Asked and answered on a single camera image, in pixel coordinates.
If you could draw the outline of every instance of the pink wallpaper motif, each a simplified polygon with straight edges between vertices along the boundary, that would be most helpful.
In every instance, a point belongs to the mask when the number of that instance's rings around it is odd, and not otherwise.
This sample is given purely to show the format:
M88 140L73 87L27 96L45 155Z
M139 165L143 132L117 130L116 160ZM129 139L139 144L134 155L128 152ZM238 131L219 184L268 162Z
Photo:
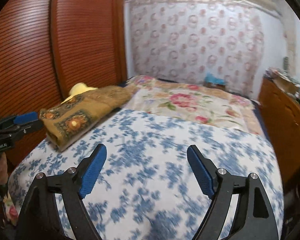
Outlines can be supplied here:
M222 0L130 0L137 74L202 84L207 73L249 95L263 56L256 9Z

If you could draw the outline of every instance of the blue object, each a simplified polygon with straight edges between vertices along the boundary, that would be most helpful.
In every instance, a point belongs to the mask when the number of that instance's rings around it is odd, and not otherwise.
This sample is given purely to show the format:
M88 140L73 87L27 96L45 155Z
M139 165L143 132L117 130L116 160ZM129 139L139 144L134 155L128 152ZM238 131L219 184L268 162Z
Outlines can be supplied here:
M212 75L211 73L208 73L206 78L204 79L205 82L207 83L212 83L212 84L216 84L216 85L222 85L225 86L226 83L223 79L220 78L216 78L214 75Z
M187 158L202 193L212 199L215 193L212 177L191 147L187 150Z
M87 171L82 176L82 185L79 191L79 196L83 199L86 195L92 192L92 189L98 179L103 165L106 162L107 149L104 145L101 146L97 155L91 161Z
M31 112L27 114L18 115L14 120L14 124L24 124L27 122L33 122L38 120L38 114L36 112Z

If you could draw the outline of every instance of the blue and white floral sheet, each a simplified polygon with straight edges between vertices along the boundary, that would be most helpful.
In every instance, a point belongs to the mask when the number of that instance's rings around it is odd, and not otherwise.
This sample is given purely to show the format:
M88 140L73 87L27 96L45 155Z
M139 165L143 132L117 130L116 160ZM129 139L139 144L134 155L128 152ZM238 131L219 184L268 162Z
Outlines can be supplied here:
M63 173L103 143L107 160L90 195L83 200L103 239L192 239L209 205L187 162L195 144L217 167L234 175L256 172L277 222L283 220L282 182L275 154L262 137L145 112L121 110L59 153L42 141L14 170L9 191L18 211L38 172ZM66 235L74 239L61 195L57 204ZM220 238L229 233L233 197Z

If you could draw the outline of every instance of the human hand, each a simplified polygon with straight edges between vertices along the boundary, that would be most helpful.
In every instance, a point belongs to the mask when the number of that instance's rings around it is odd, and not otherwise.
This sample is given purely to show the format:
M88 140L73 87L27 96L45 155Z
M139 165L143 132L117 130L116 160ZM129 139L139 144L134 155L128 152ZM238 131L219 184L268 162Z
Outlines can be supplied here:
M8 165L5 153L0 157L0 185L5 185L8 182Z

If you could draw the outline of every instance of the folded brown blanket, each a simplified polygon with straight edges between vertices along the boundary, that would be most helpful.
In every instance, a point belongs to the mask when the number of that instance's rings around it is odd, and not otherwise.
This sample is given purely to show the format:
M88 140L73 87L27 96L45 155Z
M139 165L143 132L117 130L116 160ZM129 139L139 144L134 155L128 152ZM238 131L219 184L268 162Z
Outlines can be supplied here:
M63 151L130 98L125 88L108 86L76 95L51 109L41 109L39 118L48 130L48 138Z

